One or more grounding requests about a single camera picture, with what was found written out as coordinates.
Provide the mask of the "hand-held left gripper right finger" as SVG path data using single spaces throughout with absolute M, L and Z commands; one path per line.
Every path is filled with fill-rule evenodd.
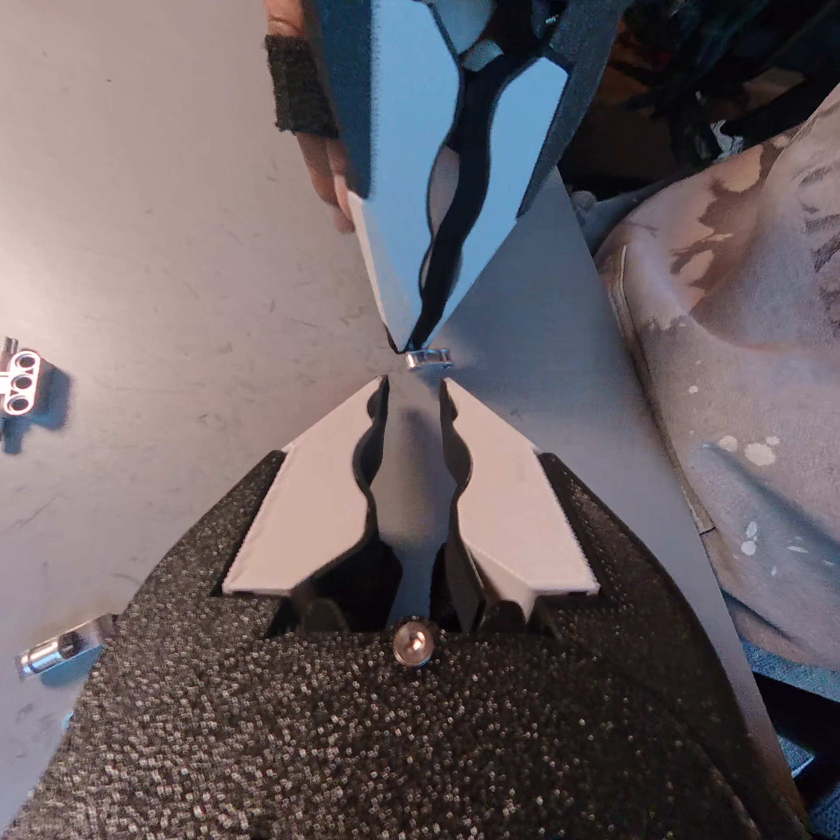
M 595 595 L 600 585 L 574 535 L 535 444 L 453 379 L 455 442 L 466 447 L 458 531 L 484 581 L 502 600 Z

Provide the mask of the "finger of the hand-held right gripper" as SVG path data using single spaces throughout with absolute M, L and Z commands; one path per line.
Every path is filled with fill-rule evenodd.
M 499 56 L 466 72 L 449 139 L 455 194 L 430 248 L 413 350 L 427 347 L 515 226 L 567 78 L 536 56 Z
M 465 2 L 358 2 L 346 8 L 349 204 L 392 348 L 409 351 L 432 245 L 429 187 L 459 103 Z

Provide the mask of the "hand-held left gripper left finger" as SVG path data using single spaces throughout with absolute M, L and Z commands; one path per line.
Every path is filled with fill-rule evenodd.
M 388 377 L 375 377 L 281 450 L 222 593 L 289 596 L 378 535 L 371 484 L 389 392 Z

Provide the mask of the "person's right hand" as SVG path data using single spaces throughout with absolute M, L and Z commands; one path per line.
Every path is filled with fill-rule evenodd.
M 305 14 L 299 1 L 265 1 L 267 34 L 307 39 Z M 336 229 L 343 235 L 354 232 L 349 190 L 345 181 L 346 155 L 339 140 L 294 132 L 311 184 L 325 204 Z

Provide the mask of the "chrome T-shaped connector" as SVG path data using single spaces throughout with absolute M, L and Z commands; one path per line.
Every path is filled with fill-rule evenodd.
M 115 634 L 118 620 L 117 614 L 105 613 L 28 648 L 15 658 L 17 677 L 30 679 L 99 651 Z

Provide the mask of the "chrome beam assembly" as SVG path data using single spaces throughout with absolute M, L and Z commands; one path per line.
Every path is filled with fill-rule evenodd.
M 43 360 L 33 350 L 21 349 L 16 339 L 4 337 L 1 349 L 1 414 L 23 417 L 39 403 Z

